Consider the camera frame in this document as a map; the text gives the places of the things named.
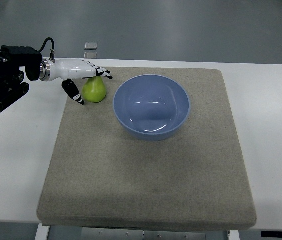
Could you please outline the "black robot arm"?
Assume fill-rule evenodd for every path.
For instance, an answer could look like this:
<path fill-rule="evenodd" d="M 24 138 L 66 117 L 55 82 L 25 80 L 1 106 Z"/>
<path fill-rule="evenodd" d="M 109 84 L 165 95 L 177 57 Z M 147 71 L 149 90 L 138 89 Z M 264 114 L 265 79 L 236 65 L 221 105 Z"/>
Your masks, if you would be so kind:
<path fill-rule="evenodd" d="M 25 96 L 29 84 L 40 76 L 41 52 L 28 46 L 0 48 L 0 113 Z"/>

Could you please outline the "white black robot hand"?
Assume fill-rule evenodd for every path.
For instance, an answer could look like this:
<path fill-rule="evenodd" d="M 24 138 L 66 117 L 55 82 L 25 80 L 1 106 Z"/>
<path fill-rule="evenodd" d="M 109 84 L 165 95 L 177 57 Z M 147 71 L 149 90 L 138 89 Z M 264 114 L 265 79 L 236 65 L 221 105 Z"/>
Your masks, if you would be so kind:
<path fill-rule="evenodd" d="M 43 59 L 40 64 L 39 79 L 43 82 L 61 79 L 61 86 L 65 93 L 81 105 L 84 105 L 84 100 L 73 80 L 91 79 L 98 76 L 112 79 L 110 71 L 78 58 Z"/>

